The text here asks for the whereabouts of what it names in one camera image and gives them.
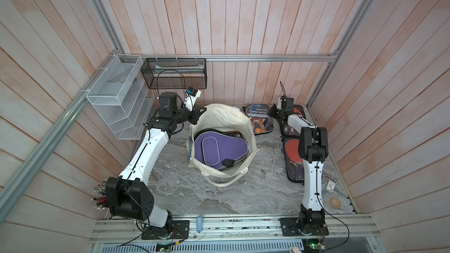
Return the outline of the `red paddle case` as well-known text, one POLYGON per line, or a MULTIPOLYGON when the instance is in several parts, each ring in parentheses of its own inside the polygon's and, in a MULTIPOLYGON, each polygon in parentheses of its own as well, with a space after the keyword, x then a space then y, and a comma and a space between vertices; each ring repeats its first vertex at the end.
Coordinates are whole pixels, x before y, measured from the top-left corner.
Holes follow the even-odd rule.
POLYGON ((282 142, 285 158, 285 170, 288 180, 293 183, 304 184, 304 167, 302 164, 302 158, 298 153, 300 143, 299 139, 284 138, 282 142))
MULTIPOLYGON (((294 124, 301 130, 301 124, 306 124, 304 108, 301 105, 293 105, 294 108, 294 124)), ((283 138, 299 138, 300 132, 288 125, 288 119, 282 118, 279 122, 280 132, 283 138)))

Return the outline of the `Deerway paddle set pack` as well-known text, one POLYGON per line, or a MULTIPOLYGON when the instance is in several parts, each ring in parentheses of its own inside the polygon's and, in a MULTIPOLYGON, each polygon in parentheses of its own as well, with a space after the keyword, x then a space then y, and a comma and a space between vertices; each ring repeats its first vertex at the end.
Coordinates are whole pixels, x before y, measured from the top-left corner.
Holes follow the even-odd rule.
POLYGON ((271 133, 274 130, 273 119, 269 116, 271 105, 267 103, 247 104, 243 107, 245 115, 250 119, 254 135, 271 133))

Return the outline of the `canvas tote bag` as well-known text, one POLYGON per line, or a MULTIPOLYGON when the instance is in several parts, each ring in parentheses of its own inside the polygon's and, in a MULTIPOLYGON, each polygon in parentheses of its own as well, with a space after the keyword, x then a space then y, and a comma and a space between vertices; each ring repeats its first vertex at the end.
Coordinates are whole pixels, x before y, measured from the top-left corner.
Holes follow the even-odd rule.
POLYGON ((216 187, 226 187, 248 172, 258 152, 251 120, 237 107, 210 104, 187 140, 188 166, 216 187))

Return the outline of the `purple paddle cover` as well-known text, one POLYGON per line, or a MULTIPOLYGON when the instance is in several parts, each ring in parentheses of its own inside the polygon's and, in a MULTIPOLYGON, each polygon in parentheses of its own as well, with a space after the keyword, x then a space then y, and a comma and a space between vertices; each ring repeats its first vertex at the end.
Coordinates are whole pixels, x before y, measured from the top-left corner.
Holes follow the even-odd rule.
POLYGON ((195 159, 200 163, 222 170, 243 161, 247 156, 248 146, 243 138, 206 132, 194 141, 194 150, 195 159))

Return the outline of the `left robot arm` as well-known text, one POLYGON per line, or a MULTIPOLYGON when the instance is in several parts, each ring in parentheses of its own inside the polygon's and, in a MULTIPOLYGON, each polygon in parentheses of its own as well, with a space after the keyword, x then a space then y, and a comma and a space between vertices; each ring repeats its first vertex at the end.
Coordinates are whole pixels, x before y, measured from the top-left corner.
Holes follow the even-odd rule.
POLYGON ((164 146, 178 132, 178 125, 187 121, 196 124, 206 111, 195 104, 201 93, 189 87, 181 103, 177 93, 164 92, 158 97, 158 109, 144 124, 145 136, 137 153, 117 177, 110 177, 105 183, 112 216, 141 222, 140 229, 160 239, 173 236, 172 214, 156 205, 148 179, 164 146))

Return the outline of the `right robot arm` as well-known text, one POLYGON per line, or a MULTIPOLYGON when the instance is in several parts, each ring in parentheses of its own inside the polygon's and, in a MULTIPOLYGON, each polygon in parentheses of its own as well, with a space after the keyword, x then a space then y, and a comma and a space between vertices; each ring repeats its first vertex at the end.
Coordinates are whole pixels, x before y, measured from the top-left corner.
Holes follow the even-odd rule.
POLYGON ((287 123, 300 134, 297 152, 304 168, 304 196, 296 222, 297 231, 303 235, 328 235, 322 203, 322 170, 328 156, 327 130, 296 114, 294 99, 286 96, 280 97, 272 106, 269 116, 287 123))

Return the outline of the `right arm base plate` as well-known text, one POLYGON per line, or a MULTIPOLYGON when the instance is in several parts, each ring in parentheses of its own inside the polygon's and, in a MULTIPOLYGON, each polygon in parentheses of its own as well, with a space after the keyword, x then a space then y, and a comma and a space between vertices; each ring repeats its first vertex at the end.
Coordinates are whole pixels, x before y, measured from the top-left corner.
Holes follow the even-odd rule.
POLYGON ((282 235, 285 237, 295 236, 319 236, 329 235, 329 230, 326 225, 314 224, 311 221, 307 221, 303 226, 301 225, 300 218, 281 218, 280 219, 282 235))

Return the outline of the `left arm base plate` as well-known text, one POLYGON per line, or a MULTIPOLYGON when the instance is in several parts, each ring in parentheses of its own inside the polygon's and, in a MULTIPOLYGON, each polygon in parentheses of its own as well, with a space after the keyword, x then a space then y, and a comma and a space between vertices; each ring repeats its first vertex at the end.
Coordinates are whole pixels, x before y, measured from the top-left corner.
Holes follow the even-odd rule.
POLYGON ((189 220, 168 221, 165 227, 150 226, 141 238, 143 240, 185 240, 189 236, 189 220))

